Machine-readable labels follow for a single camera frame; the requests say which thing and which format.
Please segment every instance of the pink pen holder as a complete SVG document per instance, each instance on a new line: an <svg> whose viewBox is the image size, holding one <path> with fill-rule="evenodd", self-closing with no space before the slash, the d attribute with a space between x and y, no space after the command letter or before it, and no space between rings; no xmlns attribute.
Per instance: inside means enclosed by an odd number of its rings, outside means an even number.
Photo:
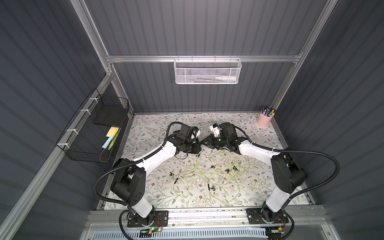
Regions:
<svg viewBox="0 0 384 240"><path fill-rule="evenodd" d="M257 124L260 127L267 127L269 125L269 123L271 122L272 118L273 117L268 117L268 116L265 116L262 113L260 113L259 116L257 117Z"/></svg>

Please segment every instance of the gray wall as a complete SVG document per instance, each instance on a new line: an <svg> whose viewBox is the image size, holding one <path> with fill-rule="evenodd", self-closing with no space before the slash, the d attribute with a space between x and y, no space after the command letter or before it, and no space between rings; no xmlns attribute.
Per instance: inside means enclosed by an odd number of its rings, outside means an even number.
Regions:
<svg viewBox="0 0 384 240"><path fill-rule="evenodd" d="M291 55L325 0L86 0L109 55Z"/></svg>
<svg viewBox="0 0 384 240"><path fill-rule="evenodd" d="M0 1L1 221L104 75L69 0ZM106 167L64 158L14 239L74 239Z"/></svg>
<svg viewBox="0 0 384 240"><path fill-rule="evenodd" d="M342 239L382 239L384 1L340 0L276 112L294 149L326 152L340 174L312 192ZM309 186L333 163L303 156Z"/></svg>
<svg viewBox="0 0 384 240"><path fill-rule="evenodd" d="M109 55L298 54L325 0L86 0ZM238 84L177 85L170 63L116 63L136 112L272 103L290 63L243 63Z"/></svg>
<svg viewBox="0 0 384 240"><path fill-rule="evenodd" d="M115 63L135 112L260 110L292 63L243 63L238 84L180 85L172 63Z"/></svg>

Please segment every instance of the blue sticky note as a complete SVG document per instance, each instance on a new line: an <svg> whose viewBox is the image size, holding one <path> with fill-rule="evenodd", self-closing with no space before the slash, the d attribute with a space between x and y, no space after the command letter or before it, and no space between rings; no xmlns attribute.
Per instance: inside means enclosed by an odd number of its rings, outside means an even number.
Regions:
<svg viewBox="0 0 384 240"><path fill-rule="evenodd" d="M109 143L112 141L113 139L113 135L111 135L108 140L104 143L104 145L102 146L102 148L107 148Z"/></svg>

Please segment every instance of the vent grille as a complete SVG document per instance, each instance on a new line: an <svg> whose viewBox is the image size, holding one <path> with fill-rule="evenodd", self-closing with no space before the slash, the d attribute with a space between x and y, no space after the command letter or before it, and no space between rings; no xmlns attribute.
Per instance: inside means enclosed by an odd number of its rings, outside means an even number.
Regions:
<svg viewBox="0 0 384 240"><path fill-rule="evenodd" d="M126 230L132 239L195 239L195 238L267 238L265 229L256 227L164 229L152 233L152 237L139 238L140 230ZM95 231L93 240L125 240L121 231Z"/></svg>

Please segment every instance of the floral patterned table surface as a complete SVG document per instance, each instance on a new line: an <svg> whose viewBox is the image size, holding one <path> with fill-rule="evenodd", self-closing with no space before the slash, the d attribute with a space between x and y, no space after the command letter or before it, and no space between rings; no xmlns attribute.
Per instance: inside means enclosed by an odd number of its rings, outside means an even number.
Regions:
<svg viewBox="0 0 384 240"><path fill-rule="evenodd" d="M173 121L197 126L201 131L199 139L211 133L209 126L213 123L230 122L242 128L255 142L281 148L272 124L260 127L256 117L254 113L135 115L122 157L134 159L157 147ZM178 128L175 124L170 132ZM199 157L188 155L185 158L183 152L177 157L180 159L173 157L165 161L146 179L144 196L156 208L258 206L275 186L271 167L251 157L205 146ZM111 191L108 197L119 199ZM301 194L290 204L303 205L308 201ZM104 207L106 210L124 208L110 202Z"/></svg>

